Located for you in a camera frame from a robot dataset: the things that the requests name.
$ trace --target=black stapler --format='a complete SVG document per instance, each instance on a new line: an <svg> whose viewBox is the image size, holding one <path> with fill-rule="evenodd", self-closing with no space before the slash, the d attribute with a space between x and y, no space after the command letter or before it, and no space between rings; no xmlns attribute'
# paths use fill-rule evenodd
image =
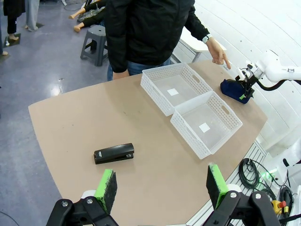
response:
<svg viewBox="0 0 301 226"><path fill-rule="evenodd" d="M132 159L134 146L132 143L108 147L94 152L95 164Z"/></svg>

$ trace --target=black jacket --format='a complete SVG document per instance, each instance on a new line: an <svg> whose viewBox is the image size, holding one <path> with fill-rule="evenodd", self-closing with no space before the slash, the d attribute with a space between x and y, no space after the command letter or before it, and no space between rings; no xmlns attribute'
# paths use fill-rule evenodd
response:
<svg viewBox="0 0 301 226"><path fill-rule="evenodd" d="M8 19L18 18L25 12L25 0L4 0L3 13Z"/></svg>
<svg viewBox="0 0 301 226"><path fill-rule="evenodd" d="M114 72L127 60L144 65L166 61L185 26L202 40L208 30L194 14L194 0L108 0L105 17L108 54Z"/></svg>

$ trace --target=white brick wall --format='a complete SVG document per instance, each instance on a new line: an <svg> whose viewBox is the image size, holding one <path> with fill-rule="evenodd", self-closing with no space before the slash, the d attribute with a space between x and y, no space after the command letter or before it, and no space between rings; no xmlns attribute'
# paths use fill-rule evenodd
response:
<svg viewBox="0 0 301 226"><path fill-rule="evenodd" d="M226 49L237 67L256 60L271 49L283 65L301 66L300 0L196 0L196 15ZM175 49L180 60L191 62L185 47ZM211 58L209 53L200 60ZM235 77L236 71L228 71ZM267 79L265 85L272 85ZM301 123L301 86L286 81L278 90L267 92L255 87L255 102L268 117L258 141L266 150L289 136Z"/></svg>

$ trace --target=screw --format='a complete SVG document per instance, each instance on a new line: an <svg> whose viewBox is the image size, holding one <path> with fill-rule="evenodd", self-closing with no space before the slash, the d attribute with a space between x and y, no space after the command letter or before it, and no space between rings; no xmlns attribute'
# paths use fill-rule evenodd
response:
<svg viewBox="0 0 301 226"><path fill-rule="evenodd" d="M237 194L235 193L235 192L232 192L231 194L230 194L230 197L231 198L235 198L237 196Z"/></svg>

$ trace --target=table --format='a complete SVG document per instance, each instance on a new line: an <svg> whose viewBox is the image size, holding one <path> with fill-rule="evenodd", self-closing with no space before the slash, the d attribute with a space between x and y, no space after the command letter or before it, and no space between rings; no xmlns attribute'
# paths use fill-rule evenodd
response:
<svg viewBox="0 0 301 226"><path fill-rule="evenodd" d="M243 105L221 94L230 76L210 61L190 65L243 122L216 154L200 160L141 88L141 76L78 89L29 106L34 130L63 198L76 202L114 169L118 190L111 215L122 226L186 223L209 199L207 166L225 178L237 167L266 116L250 100ZM95 165L95 150L133 143L131 160Z"/></svg>
<svg viewBox="0 0 301 226"><path fill-rule="evenodd" d="M209 51L207 45L205 43L203 43L203 41L200 41L200 40L196 39L195 37L193 37L191 35L190 31L188 31L187 28L185 28L185 27L183 28L180 42L184 46L186 46L187 48L191 49L192 51L194 51L196 53L192 62L196 62L196 60L198 59L199 55L201 55L202 52ZM223 50L226 50L226 48L222 44L220 44L220 46Z"/></svg>

